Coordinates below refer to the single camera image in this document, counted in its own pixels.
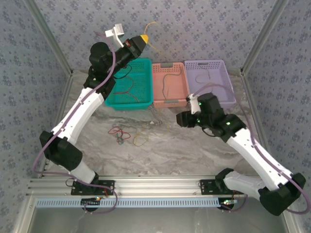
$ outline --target pink plastic basket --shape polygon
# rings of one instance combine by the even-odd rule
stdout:
[[[155,108],[187,105],[186,97],[189,94],[189,88],[182,62],[152,64],[152,76]]]

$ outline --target marble surface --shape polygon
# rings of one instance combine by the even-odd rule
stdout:
[[[75,103],[86,77],[85,73],[74,71],[65,112]],[[255,130],[242,81],[236,76],[231,76],[231,81],[236,98],[242,103]],[[83,152],[86,164],[100,175],[216,175],[226,167],[247,175],[256,174],[242,156],[221,139],[206,136],[199,127],[179,127],[175,115],[182,109],[159,111],[149,107],[142,111],[120,112],[103,104],[83,128],[76,147]],[[227,112],[238,115],[246,122],[237,104]],[[157,125],[155,116],[163,123]],[[133,146],[136,129],[124,128],[132,137],[118,145],[116,137],[108,131],[120,124],[142,131],[137,145],[143,143],[146,137],[149,137],[148,142],[141,147]],[[61,170],[53,164],[49,164],[47,169]]]

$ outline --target white robotic arm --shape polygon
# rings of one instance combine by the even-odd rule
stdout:
[[[200,126],[209,128],[214,136],[239,152],[254,168],[260,178],[247,177],[226,168],[220,172],[215,182],[221,191],[235,190],[260,200],[261,204],[273,215],[280,215],[299,196],[300,191],[294,187],[287,176],[303,188],[306,180],[300,174],[292,174],[277,162],[256,140],[256,147],[246,125],[234,114],[226,115],[218,99],[212,93],[187,97],[191,110],[177,115],[177,123],[182,127]],[[265,159],[278,168],[276,171]]]
[[[91,67],[78,100],[51,132],[44,131],[40,135],[42,146],[49,142],[44,151],[46,158],[64,167],[69,173],[85,183],[96,183],[98,176],[83,162],[82,152],[74,146],[78,136],[94,111],[112,91],[115,84],[113,75],[127,66],[129,62],[138,58],[148,43],[147,35],[139,35],[127,39],[122,44],[118,38],[119,35],[124,34],[121,24],[116,24],[112,30],[105,33],[107,37],[112,36],[114,38],[119,48],[114,54],[115,62],[113,62],[113,53],[107,44],[104,42],[94,44],[89,57]],[[111,71],[112,77],[103,84]]]

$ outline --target purple plastic basket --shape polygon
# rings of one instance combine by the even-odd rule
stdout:
[[[224,85],[233,91],[225,63],[223,60],[201,60],[201,61],[185,61],[185,70],[190,93],[194,93],[207,83],[215,83]],[[212,92],[217,96],[220,105],[228,109],[237,101],[222,87],[210,87],[201,91],[199,95]]]

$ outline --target teal plastic basket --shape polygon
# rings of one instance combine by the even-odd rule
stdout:
[[[129,65],[132,67],[131,72],[127,75],[130,79],[116,79],[116,84],[106,99],[105,104],[118,111],[147,109],[154,101],[151,60],[148,58],[138,58],[129,62]],[[130,70],[130,66],[127,66],[126,69],[121,69],[115,74],[115,77],[119,78],[126,75]],[[128,92],[130,95],[125,93],[115,94],[126,92],[132,85],[132,89]]]

